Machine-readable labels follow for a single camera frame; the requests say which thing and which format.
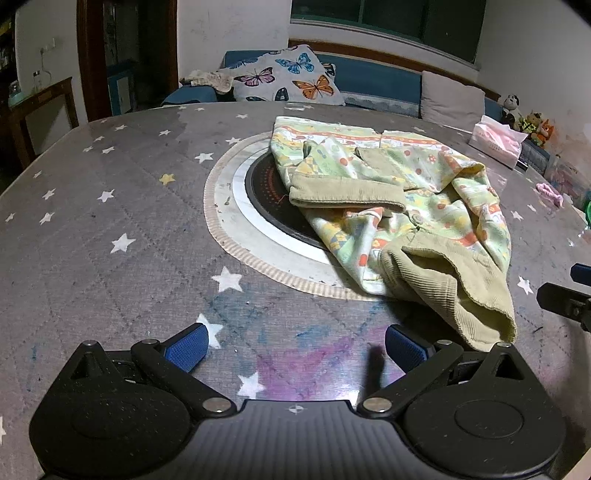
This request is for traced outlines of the small pink cloth scrap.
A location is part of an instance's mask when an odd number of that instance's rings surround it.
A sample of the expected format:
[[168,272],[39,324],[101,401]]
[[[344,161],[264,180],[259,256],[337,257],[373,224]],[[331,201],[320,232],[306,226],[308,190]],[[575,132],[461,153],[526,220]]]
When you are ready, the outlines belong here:
[[564,204],[564,197],[561,193],[555,190],[551,185],[541,182],[536,184],[536,190],[544,198],[550,200],[556,207],[562,208]]

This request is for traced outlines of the panda plush toy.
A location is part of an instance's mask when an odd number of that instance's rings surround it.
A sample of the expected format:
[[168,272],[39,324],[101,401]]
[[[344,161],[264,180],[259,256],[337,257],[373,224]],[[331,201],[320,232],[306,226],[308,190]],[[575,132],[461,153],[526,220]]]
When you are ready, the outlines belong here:
[[523,115],[520,111],[520,99],[515,94],[509,94],[503,102],[501,123],[520,132]]

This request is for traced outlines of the clear plastic storage box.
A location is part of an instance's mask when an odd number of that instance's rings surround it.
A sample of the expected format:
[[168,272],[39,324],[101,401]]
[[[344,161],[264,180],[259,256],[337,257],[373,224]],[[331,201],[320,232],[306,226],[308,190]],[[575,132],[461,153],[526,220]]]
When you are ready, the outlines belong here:
[[545,179],[561,194],[566,194],[573,205],[584,210],[589,201],[590,180],[560,156],[552,156],[544,173]]

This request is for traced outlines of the grey cushion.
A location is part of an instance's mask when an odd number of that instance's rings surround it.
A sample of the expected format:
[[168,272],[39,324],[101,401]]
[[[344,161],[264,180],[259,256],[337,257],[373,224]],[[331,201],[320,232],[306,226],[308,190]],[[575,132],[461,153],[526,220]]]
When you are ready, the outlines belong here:
[[485,93],[448,77],[422,72],[423,120],[472,132],[485,114]]

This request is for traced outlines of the black induction cooktop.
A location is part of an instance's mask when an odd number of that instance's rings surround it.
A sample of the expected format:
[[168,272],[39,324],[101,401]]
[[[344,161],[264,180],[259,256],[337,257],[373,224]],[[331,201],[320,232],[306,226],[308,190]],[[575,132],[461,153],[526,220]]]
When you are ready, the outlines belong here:
[[287,188],[270,151],[257,156],[249,166],[245,175],[245,191],[257,213],[281,232],[305,244],[328,250],[301,210],[290,203]]

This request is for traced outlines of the pink tissue pack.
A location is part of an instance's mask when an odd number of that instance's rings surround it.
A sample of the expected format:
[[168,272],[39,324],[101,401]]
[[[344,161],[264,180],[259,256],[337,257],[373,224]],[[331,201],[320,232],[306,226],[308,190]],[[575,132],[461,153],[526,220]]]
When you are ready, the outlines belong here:
[[508,125],[483,115],[474,126],[469,145],[514,169],[522,152],[522,143],[527,138],[527,133],[515,131]]

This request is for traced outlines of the yellow orange plush toys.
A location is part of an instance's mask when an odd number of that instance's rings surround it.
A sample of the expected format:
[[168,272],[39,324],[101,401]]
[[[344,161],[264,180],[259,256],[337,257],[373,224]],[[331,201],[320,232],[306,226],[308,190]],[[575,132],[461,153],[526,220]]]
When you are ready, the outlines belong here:
[[533,144],[544,149],[554,133],[554,125],[542,113],[532,111],[522,119],[521,131],[528,134]]

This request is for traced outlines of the butterfly print pillow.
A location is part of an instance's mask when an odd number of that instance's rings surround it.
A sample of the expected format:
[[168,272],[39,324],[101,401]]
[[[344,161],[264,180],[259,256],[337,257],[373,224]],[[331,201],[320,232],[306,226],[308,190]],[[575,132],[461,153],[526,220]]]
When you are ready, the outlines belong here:
[[236,101],[346,104],[335,85],[335,65],[322,63],[308,45],[241,59],[221,72],[232,77]]

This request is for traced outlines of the crumpled beige cloth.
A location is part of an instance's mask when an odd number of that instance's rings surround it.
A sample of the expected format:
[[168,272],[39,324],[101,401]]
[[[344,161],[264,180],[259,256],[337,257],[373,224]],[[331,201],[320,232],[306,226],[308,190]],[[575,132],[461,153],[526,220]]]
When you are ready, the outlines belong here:
[[232,89],[233,77],[222,71],[193,70],[179,83],[191,87],[211,87],[216,93],[226,94]]

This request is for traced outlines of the dark window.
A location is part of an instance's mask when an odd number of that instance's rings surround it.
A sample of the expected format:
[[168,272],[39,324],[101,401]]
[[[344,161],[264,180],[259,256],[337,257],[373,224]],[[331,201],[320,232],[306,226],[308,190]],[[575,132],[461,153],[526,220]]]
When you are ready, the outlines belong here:
[[392,34],[472,62],[486,5],[485,0],[294,0],[291,15]]

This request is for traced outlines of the dark wooden doorway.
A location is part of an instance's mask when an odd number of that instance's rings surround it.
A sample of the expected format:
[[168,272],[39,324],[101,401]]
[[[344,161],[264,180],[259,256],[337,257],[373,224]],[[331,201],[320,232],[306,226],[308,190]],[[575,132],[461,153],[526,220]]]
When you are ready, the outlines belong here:
[[78,1],[76,29],[88,120],[158,107],[177,89],[175,1]]

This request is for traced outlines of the dark wooden side table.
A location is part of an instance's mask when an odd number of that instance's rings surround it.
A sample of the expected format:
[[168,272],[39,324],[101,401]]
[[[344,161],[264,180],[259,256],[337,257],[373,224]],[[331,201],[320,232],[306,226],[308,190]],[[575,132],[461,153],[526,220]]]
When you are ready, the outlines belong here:
[[47,134],[61,111],[65,112],[69,130],[79,126],[72,77],[33,93],[8,109],[7,125],[23,168],[39,156],[31,137],[30,126],[34,126],[36,133]]

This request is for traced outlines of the patterned child's jacket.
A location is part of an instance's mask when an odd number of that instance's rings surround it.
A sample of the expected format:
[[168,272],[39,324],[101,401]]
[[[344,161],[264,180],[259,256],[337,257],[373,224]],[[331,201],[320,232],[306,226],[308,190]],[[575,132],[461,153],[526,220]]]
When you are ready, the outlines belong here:
[[416,133],[287,116],[270,150],[290,203],[363,291],[430,307],[479,351],[516,339],[512,242],[482,163]]

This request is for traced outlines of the blue sofa bench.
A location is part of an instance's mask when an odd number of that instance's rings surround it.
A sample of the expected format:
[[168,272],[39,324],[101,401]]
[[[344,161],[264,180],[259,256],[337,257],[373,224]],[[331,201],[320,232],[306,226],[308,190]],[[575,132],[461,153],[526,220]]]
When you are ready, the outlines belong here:
[[[264,50],[236,50],[224,54],[221,66],[238,66],[260,55]],[[380,64],[374,61],[349,58],[342,55],[317,54],[318,58],[335,73],[335,85],[346,99],[346,105],[369,110],[391,112],[411,117],[420,117],[422,90],[421,73]],[[485,96],[485,114],[501,120],[502,106],[494,98]],[[231,102],[233,96],[217,94],[209,86],[181,86],[169,94],[162,105]]]

